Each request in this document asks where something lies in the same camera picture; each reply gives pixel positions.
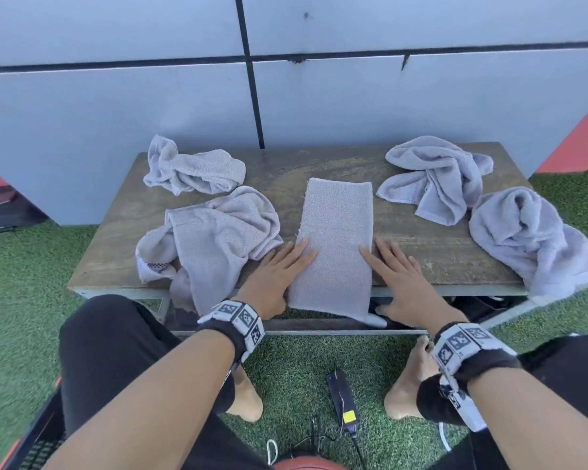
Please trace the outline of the crumpled grey towel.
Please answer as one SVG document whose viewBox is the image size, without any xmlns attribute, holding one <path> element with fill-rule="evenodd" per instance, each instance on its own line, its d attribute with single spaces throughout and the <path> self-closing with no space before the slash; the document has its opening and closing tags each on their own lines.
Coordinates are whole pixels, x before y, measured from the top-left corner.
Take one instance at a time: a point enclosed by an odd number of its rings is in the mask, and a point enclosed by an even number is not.
<svg viewBox="0 0 588 470">
<path fill-rule="evenodd" d="M 174 141 L 155 135 L 147 153 L 149 172 L 143 182 L 175 196 L 197 191 L 215 196 L 243 185 L 246 165 L 223 149 L 181 154 Z"/>
<path fill-rule="evenodd" d="M 416 216 L 442 226 L 462 220 L 483 193 L 483 176 L 494 171 L 490 156 L 465 151 L 435 136 L 396 145 L 385 159 L 406 173 L 386 179 L 376 196 L 416 205 Z"/>
<path fill-rule="evenodd" d="M 521 277 L 528 297 L 540 305 L 588 287 L 588 238 L 532 189 L 482 195 L 469 230 L 484 251 Z"/>
</svg>

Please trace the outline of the person's left foot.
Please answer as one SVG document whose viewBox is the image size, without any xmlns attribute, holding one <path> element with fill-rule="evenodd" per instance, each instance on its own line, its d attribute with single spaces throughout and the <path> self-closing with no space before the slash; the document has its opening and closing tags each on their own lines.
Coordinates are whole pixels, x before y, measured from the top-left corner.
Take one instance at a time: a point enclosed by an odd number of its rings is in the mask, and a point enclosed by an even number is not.
<svg viewBox="0 0 588 470">
<path fill-rule="evenodd" d="M 235 398 L 226 413 L 249 423 L 258 422 L 263 414 L 264 405 L 253 383 L 242 366 L 232 371 L 231 376 L 235 386 Z"/>
</svg>

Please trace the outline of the person's right hand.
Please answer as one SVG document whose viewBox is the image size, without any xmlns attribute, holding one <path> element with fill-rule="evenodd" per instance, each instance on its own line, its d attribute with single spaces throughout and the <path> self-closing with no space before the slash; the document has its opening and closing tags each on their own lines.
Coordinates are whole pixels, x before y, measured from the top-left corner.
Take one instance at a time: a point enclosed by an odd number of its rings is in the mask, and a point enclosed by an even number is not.
<svg viewBox="0 0 588 470">
<path fill-rule="evenodd" d="M 376 256 L 365 247 L 360 253 L 374 272 Z M 433 285 L 430 287 L 406 286 L 408 258 L 398 245 L 398 272 L 396 275 L 379 275 L 391 290 L 393 300 L 388 305 L 377 308 L 377 314 L 383 315 L 411 328 L 427 330 L 432 336 L 449 323 L 467 323 L 468 319 L 458 309 L 453 308 L 437 293 Z"/>
</svg>

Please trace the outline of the low wooden table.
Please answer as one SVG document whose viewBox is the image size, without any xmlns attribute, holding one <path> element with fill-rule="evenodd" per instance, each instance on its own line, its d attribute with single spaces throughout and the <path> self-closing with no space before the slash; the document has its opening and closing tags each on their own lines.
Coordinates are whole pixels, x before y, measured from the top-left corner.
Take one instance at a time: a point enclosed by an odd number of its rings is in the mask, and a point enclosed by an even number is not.
<svg viewBox="0 0 588 470">
<path fill-rule="evenodd" d="M 270 200 L 280 218 L 281 236 L 290 241 L 298 233 L 310 178 L 369 181 L 376 191 L 385 179 L 400 173 L 385 160 L 390 148 L 232 149 L 230 154 L 246 164 L 244 184 Z M 146 232 L 163 223 L 167 209 L 200 204 L 209 196 L 192 192 L 176 197 L 159 187 L 149 188 L 143 183 L 148 171 L 147 154 L 139 153 L 67 288 L 84 298 L 119 294 L 133 300 L 161 300 L 156 318 L 177 336 L 187 337 L 194 326 L 173 318 L 169 282 L 141 283 L 135 248 Z M 454 226 L 441 226 L 416 216 L 414 205 L 376 197 L 374 233 L 398 242 L 404 252 L 415 257 L 443 296 L 511 296 L 512 307 L 489 312 L 480 321 L 488 328 L 538 307 L 527 298 L 521 278 L 474 243 L 467 216 Z"/>
</svg>

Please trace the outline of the black power pack yellow label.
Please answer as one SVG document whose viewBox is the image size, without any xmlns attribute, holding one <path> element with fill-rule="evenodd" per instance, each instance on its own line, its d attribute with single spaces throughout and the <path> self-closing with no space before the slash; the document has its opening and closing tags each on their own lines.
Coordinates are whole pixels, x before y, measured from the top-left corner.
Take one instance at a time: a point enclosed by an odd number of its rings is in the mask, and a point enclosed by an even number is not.
<svg viewBox="0 0 588 470">
<path fill-rule="evenodd" d="M 345 372 L 340 368 L 334 369 L 327 376 L 327 384 L 340 432 L 356 441 L 362 419 Z"/>
</svg>

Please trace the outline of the black shoe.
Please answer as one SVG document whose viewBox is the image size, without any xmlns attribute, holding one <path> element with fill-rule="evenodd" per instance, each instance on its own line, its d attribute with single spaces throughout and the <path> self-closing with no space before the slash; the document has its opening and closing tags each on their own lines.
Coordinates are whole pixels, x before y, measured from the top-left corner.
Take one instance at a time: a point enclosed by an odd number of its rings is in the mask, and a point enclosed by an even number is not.
<svg viewBox="0 0 588 470">
<path fill-rule="evenodd" d="M 458 296 L 452 301 L 452 305 L 470 322 L 481 323 L 526 300 L 526 296 Z"/>
</svg>

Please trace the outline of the person's right foot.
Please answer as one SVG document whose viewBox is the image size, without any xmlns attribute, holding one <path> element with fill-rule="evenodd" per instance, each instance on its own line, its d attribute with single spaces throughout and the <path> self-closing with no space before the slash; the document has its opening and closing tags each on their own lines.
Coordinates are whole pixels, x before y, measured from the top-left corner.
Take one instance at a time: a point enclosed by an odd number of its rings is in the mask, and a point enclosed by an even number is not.
<svg viewBox="0 0 588 470">
<path fill-rule="evenodd" d="M 393 420 L 423 418 L 417 409 L 417 391 L 425 379 L 439 374 L 433 358 L 434 345 L 426 335 L 417 338 L 399 378 L 384 397 L 384 409 Z"/>
</svg>

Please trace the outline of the person's right forearm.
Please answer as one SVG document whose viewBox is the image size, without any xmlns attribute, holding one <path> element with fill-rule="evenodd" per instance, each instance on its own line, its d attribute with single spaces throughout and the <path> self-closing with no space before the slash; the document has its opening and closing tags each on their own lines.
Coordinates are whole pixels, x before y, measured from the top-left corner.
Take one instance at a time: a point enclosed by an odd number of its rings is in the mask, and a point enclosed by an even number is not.
<svg viewBox="0 0 588 470">
<path fill-rule="evenodd" d="M 468 391 L 510 470 L 588 470 L 588 418 L 525 370 L 488 370 Z"/>
</svg>

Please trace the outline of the wrist marker band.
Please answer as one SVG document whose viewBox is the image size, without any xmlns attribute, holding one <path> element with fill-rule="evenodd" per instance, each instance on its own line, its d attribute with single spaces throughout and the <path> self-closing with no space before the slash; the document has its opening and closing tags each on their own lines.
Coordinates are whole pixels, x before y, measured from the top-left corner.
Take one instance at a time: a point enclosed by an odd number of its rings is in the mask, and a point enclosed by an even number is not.
<svg viewBox="0 0 588 470">
<path fill-rule="evenodd" d="M 231 369 L 244 363 L 265 336 L 263 322 L 247 303 L 224 300 L 197 322 L 196 332 L 213 330 L 226 336 L 234 345 L 235 358 Z"/>
<path fill-rule="evenodd" d="M 432 352 L 440 372 L 420 383 L 418 416 L 431 422 L 465 425 L 481 432 L 487 425 L 469 392 L 468 383 L 496 368 L 521 369 L 517 354 L 474 323 L 449 323 L 436 335 Z"/>
</svg>

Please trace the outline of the person's left leg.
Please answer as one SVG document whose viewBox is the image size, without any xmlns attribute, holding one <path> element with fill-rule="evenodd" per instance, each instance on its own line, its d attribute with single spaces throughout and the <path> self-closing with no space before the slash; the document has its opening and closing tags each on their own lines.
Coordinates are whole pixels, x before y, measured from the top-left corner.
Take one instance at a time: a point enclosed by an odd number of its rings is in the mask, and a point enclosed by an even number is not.
<svg viewBox="0 0 588 470">
<path fill-rule="evenodd" d="M 66 437 L 95 414 L 181 340 L 140 303 L 109 294 L 87 300 L 59 333 L 61 395 Z M 252 450 L 221 420 L 236 397 L 228 376 L 197 441 L 180 470 L 263 468 Z"/>
</svg>

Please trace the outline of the person's left forearm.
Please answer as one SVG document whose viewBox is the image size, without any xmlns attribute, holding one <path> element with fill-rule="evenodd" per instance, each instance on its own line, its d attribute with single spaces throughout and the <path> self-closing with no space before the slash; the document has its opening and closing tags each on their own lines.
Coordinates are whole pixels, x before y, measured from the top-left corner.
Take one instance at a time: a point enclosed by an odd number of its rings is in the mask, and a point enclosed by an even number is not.
<svg viewBox="0 0 588 470">
<path fill-rule="evenodd" d="M 272 470 L 214 419 L 227 374 L 244 352 L 230 324 L 198 331 L 133 380 L 72 434 L 42 470 Z"/>
</svg>

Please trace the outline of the crumpled grey towel checkered tag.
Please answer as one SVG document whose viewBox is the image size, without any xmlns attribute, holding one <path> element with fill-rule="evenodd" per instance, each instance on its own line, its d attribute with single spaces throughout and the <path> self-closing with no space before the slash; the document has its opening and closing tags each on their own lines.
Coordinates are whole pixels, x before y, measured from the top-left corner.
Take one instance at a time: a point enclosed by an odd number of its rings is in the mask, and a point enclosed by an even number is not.
<svg viewBox="0 0 588 470">
<path fill-rule="evenodd" d="M 203 316 L 230 296 L 249 260 L 282 244 L 274 206 L 242 186 L 228 196 L 167 210 L 164 224 L 138 242 L 135 257 L 143 284 L 170 279 L 175 307 Z"/>
</svg>

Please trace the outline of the person's leg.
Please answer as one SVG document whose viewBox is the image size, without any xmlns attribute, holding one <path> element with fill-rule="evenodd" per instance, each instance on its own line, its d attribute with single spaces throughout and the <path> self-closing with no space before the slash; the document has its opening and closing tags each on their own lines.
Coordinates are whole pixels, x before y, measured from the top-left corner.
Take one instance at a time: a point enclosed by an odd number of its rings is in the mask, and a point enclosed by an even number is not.
<svg viewBox="0 0 588 470">
<path fill-rule="evenodd" d="M 588 418 L 588 335 L 553 338 L 518 355 L 523 368 Z M 469 432 L 427 470 L 509 470 L 490 432 Z"/>
<path fill-rule="evenodd" d="M 59 333 L 61 395 L 66 437 L 95 414 L 181 340 L 140 303 L 109 294 L 87 300 Z M 180 470 L 263 468 L 252 450 L 221 420 L 236 397 L 228 376 L 197 441 Z"/>
</svg>

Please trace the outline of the grey towel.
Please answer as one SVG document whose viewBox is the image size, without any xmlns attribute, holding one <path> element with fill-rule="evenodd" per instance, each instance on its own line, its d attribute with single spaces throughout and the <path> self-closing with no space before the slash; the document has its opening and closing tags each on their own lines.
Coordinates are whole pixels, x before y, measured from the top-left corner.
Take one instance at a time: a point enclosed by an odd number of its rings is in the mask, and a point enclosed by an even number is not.
<svg viewBox="0 0 588 470">
<path fill-rule="evenodd" d="M 175 196 L 197 191 L 215 196 L 243 185 L 246 165 L 223 149 L 181 154 L 174 141 L 155 135 L 147 153 L 149 172 L 143 182 Z"/>
<path fill-rule="evenodd" d="M 588 238 L 532 189 L 482 195 L 469 230 L 484 251 L 521 277 L 528 297 L 540 305 L 588 287 Z"/>
<path fill-rule="evenodd" d="M 494 171 L 490 156 L 465 151 L 435 136 L 396 145 L 385 159 L 406 173 L 386 179 L 376 196 L 416 205 L 416 216 L 442 226 L 462 220 L 483 193 L 483 176 Z"/>
<path fill-rule="evenodd" d="M 360 249 L 371 250 L 373 232 L 370 182 L 310 179 L 298 238 L 317 255 L 290 286 L 290 308 L 367 322 L 372 269 Z"/>
</svg>

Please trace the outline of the left wrist marker band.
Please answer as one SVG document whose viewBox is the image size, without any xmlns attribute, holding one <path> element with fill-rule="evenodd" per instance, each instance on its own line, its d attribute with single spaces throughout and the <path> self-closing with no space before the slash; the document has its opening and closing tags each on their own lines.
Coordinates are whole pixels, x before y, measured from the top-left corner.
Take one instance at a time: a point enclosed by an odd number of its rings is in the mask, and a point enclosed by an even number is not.
<svg viewBox="0 0 588 470">
<path fill-rule="evenodd" d="M 265 336 L 263 322 L 247 303 L 224 300 L 197 322 L 196 332 L 213 330 L 226 336 L 234 345 L 235 358 L 231 369 L 244 363 Z"/>
</svg>

